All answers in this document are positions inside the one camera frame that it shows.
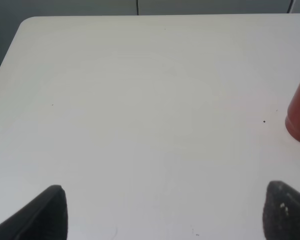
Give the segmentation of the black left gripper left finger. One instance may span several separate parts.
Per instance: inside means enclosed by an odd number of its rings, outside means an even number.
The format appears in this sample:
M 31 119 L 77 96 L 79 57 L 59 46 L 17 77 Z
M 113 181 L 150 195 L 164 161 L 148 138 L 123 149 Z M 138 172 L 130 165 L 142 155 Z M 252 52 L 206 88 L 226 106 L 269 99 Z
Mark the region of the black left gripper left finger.
M 66 240 L 68 206 L 60 185 L 51 185 L 0 224 L 0 240 Z

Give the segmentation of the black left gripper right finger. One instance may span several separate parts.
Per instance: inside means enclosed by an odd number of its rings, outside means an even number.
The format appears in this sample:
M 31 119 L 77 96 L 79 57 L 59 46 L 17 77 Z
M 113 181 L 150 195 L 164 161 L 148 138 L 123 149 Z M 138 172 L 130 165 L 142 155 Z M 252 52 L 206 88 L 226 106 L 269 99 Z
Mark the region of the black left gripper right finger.
M 270 181 L 262 226 L 267 240 L 300 240 L 300 192 L 283 181 Z

